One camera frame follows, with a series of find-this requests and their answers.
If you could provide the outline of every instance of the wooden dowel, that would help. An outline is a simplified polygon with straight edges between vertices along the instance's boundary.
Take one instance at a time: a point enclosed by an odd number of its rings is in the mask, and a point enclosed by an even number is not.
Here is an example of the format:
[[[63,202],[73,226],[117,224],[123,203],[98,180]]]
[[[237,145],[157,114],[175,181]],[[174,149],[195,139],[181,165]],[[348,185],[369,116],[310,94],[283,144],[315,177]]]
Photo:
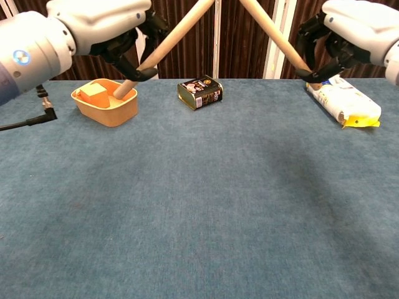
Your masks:
[[[137,69],[143,70],[156,66],[201,19],[213,3],[214,0],[199,0]],[[126,80],[114,91],[113,95],[115,98],[121,99],[136,85],[137,82]]]
[[[303,61],[295,48],[284,38],[273,20],[256,0],[240,0],[240,2],[296,69],[304,69],[311,72],[310,68]],[[322,85],[319,83],[312,83],[310,86],[312,86],[314,90],[319,90]]]

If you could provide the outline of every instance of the sponge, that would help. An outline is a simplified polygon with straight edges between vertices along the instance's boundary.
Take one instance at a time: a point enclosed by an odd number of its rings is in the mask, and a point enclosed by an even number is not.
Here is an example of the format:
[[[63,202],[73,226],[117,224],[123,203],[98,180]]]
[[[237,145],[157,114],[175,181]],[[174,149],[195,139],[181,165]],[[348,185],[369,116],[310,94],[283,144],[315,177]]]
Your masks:
[[[98,83],[84,85],[80,88],[82,100],[99,108],[108,108],[110,100],[105,87]]]

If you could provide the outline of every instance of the table surface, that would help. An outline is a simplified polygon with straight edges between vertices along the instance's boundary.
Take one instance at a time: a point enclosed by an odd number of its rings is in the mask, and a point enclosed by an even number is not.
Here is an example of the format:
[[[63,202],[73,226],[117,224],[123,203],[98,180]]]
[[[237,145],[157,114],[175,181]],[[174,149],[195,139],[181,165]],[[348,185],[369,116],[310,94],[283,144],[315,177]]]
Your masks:
[[[58,120],[0,132],[0,298],[398,298],[399,89],[350,79],[381,127],[343,130],[300,80],[221,79],[196,111],[184,81],[137,85],[117,128],[46,82]]]

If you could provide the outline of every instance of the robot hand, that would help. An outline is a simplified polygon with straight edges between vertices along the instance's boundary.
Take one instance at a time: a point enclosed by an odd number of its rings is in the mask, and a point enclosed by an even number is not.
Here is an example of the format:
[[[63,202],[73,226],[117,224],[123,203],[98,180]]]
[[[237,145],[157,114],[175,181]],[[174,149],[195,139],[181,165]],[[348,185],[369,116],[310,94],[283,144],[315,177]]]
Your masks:
[[[148,36],[142,61],[168,33],[151,0],[50,0],[47,12],[0,21],[0,105],[71,68],[73,55],[100,55],[136,82],[156,75],[156,69],[138,71],[124,56],[137,28]]]
[[[373,64],[386,67],[386,78],[399,85],[399,11],[368,1],[326,1],[299,29],[296,48],[310,69],[315,67],[317,40],[323,36],[332,60],[312,73],[297,70],[302,80],[321,83],[357,64]]]

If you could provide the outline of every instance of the brown curtain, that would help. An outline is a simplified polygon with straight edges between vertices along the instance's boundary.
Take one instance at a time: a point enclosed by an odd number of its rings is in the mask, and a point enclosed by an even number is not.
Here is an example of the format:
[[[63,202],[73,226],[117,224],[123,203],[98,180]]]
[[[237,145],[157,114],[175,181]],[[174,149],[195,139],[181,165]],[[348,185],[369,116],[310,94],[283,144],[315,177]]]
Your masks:
[[[37,11],[47,16],[46,3],[48,0],[14,0],[18,11]],[[5,15],[1,10],[1,19]],[[133,65],[138,65],[136,47],[133,46],[127,52],[128,60]],[[96,78],[109,78],[112,80],[123,80],[124,77],[115,70],[110,64],[106,64],[101,57],[94,56],[75,56],[72,58],[72,67],[51,80],[93,80]]]
[[[294,20],[292,22],[292,30],[289,42],[292,45],[296,44],[296,37],[299,26],[320,12],[325,0],[298,0]],[[398,0],[371,0],[371,2],[382,3],[394,9],[399,9]],[[328,55],[325,48],[322,47],[324,40],[319,41],[315,50],[316,66],[315,69],[320,69],[323,65],[330,61],[331,57]],[[382,78],[385,76],[385,68],[377,67],[375,65],[357,65],[356,67],[345,70],[341,73],[343,78]],[[281,78],[298,78],[295,75],[295,68],[286,59],[284,62]]]
[[[272,17],[275,0],[258,0]],[[222,2],[220,78],[262,78],[269,37],[239,0]]]
[[[154,0],[154,10],[174,28],[197,0]],[[213,73],[214,5],[158,65],[159,78],[197,78]]]

